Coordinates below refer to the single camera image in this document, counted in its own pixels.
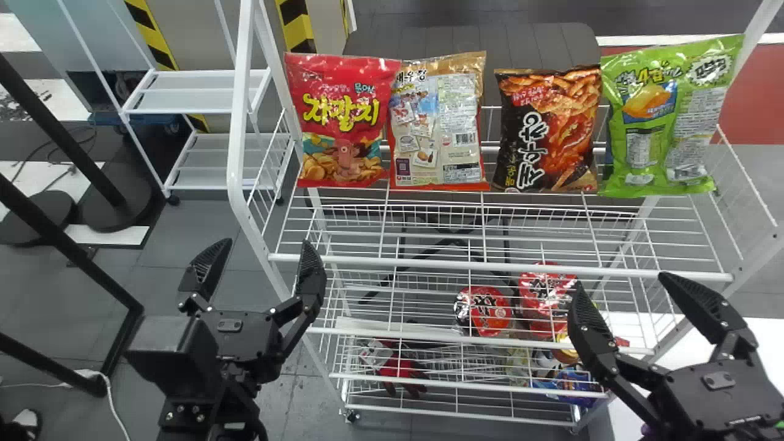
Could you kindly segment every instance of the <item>round base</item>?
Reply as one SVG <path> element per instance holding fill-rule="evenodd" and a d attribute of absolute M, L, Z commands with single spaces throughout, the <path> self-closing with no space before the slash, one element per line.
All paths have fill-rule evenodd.
<path fill-rule="evenodd" d="M 108 164 L 103 171 L 125 197 L 125 204 L 112 206 L 95 186 L 90 185 L 79 203 L 82 219 L 93 230 L 105 233 L 133 226 L 150 207 L 150 184 L 140 172 L 122 162 Z"/>
<path fill-rule="evenodd" d="M 76 210 L 74 200 L 65 191 L 48 190 L 30 196 L 46 217 L 58 227 L 65 228 Z M 0 221 L 0 243 L 14 246 L 41 245 L 44 239 L 19 218 L 14 212 L 8 212 Z"/>

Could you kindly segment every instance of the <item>nutrition label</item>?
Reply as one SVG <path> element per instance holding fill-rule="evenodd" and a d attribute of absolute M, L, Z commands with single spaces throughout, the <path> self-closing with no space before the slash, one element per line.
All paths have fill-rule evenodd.
<path fill-rule="evenodd" d="M 474 74 L 439 75 L 438 123 L 444 133 L 477 132 L 477 86 Z"/>
<path fill-rule="evenodd" d="M 460 184 L 463 182 L 479 182 L 482 170 L 479 162 L 472 164 L 451 164 L 444 166 L 444 183 Z"/>
<path fill-rule="evenodd" d="M 683 169 L 702 164 L 710 138 L 716 131 L 725 95 L 726 87 L 698 89 L 684 95 L 681 113 L 673 129 L 673 146 L 667 153 L 667 168 Z"/>
<path fill-rule="evenodd" d="M 651 129 L 626 130 L 626 162 L 633 169 L 644 169 L 658 163 L 659 146 L 664 126 Z"/>

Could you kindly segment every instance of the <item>white plastic shelf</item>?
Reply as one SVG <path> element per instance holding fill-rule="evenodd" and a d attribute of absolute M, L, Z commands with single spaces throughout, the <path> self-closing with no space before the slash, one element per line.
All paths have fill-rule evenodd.
<path fill-rule="evenodd" d="M 248 133 L 245 137 L 243 190 L 279 190 L 292 155 L 287 133 Z M 169 190 L 226 190 L 228 133 L 196 133 L 185 143 L 166 187 Z M 265 173 L 259 173 L 266 163 Z"/>
<path fill-rule="evenodd" d="M 252 69 L 249 111 L 255 113 L 270 84 L 269 69 Z M 234 70 L 156 71 L 150 69 L 122 105 L 127 114 L 230 114 Z"/>

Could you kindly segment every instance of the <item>caster wheel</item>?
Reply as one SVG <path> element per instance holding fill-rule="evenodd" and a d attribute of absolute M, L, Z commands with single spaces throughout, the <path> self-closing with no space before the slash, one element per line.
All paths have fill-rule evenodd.
<path fill-rule="evenodd" d="M 118 135 L 125 136 L 128 134 L 128 129 L 125 128 L 125 124 L 120 124 L 118 126 L 114 126 L 114 132 Z"/>
<path fill-rule="evenodd" d="M 346 423 L 352 425 L 353 423 L 357 422 L 359 419 L 359 414 L 354 412 L 353 410 L 349 410 L 348 414 L 346 414 Z"/>
<path fill-rule="evenodd" d="M 180 123 L 175 121 L 163 126 L 163 133 L 170 137 L 177 136 L 180 133 Z"/>

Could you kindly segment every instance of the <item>electrical cable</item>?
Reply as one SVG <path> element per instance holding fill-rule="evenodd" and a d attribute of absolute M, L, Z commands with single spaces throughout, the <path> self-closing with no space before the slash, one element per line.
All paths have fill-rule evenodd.
<path fill-rule="evenodd" d="M 131 441 L 131 437 L 128 435 L 128 431 L 125 429 L 125 425 L 122 424 L 122 420 L 120 419 L 120 416 L 117 414 L 117 410 L 114 408 L 114 397 L 111 394 L 111 381 L 109 381 L 109 377 L 107 377 L 106 374 L 104 374 L 103 372 L 98 372 L 96 370 L 82 369 L 80 371 L 81 372 L 79 372 L 78 370 L 77 372 L 79 372 L 83 377 L 86 378 L 94 377 L 96 375 L 99 375 L 101 378 L 103 378 L 103 382 L 106 383 L 106 395 L 109 401 L 109 410 L 111 410 L 111 414 L 114 417 L 114 420 L 117 421 L 117 425 L 120 426 L 120 430 L 122 430 L 122 435 L 125 436 L 125 441 Z M 73 388 L 73 386 L 69 385 L 68 383 L 59 383 L 57 385 L 44 385 L 40 383 L 21 383 L 18 385 L 0 386 L 0 389 L 18 388 L 21 386 L 38 386 L 42 388 Z"/>
<path fill-rule="evenodd" d="M 120 416 L 117 415 L 117 410 L 114 408 L 114 398 L 111 396 L 111 382 L 109 381 L 109 377 L 107 377 L 103 372 L 99 372 L 98 375 L 100 375 L 101 378 L 103 378 L 103 382 L 106 383 L 106 394 L 107 398 L 109 399 L 109 409 L 111 410 L 111 414 L 114 415 L 114 419 L 120 426 L 122 434 L 125 436 L 125 441 L 131 441 L 131 437 L 128 436 L 128 431 L 125 430 L 125 425 L 122 424 L 122 420 L 120 419 Z"/>
<path fill-rule="evenodd" d="M 96 138 L 98 137 L 98 129 L 95 126 L 79 126 L 79 127 L 74 127 L 73 129 L 69 129 L 68 132 L 73 134 L 73 133 L 77 133 L 77 132 L 85 130 L 85 129 L 92 129 L 93 132 L 90 134 L 90 136 L 86 137 L 84 140 L 78 141 L 78 143 L 81 145 L 81 144 L 84 144 L 85 142 L 92 141 L 92 144 L 90 145 L 90 149 L 88 150 L 88 153 L 89 153 L 95 147 Z M 21 165 L 19 166 L 19 169 L 16 171 L 16 173 L 14 173 L 13 177 L 11 178 L 11 182 L 14 182 L 19 177 L 19 175 L 22 173 L 22 170 L 24 169 L 24 167 L 27 165 L 28 162 L 30 162 L 30 160 L 32 159 L 33 156 L 35 156 L 36 153 L 41 151 L 41 149 L 49 146 L 53 142 L 54 141 L 52 141 L 52 140 L 46 141 L 44 144 L 41 144 L 41 145 L 37 146 L 36 148 L 34 148 L 23 160 L 14 162 L 13 163 L 14 167 L 16 167 L 20 162 L 21 162 Z M 58 163 L 58 162 L 50 161 L 49 158 L 51 157 L 51 155 L 55 151 L 57 151 L 59 149 L 60 149 L 59 147 L 55 146 L 54 149 L 52 149 L 49 153 L 47 153 L 46 154 L 46 161 L 49 162 L 50 164 Z M 55 182 L 60 180 L 63 176 L 64 175 L 57 177 L 55 179 Z"/>

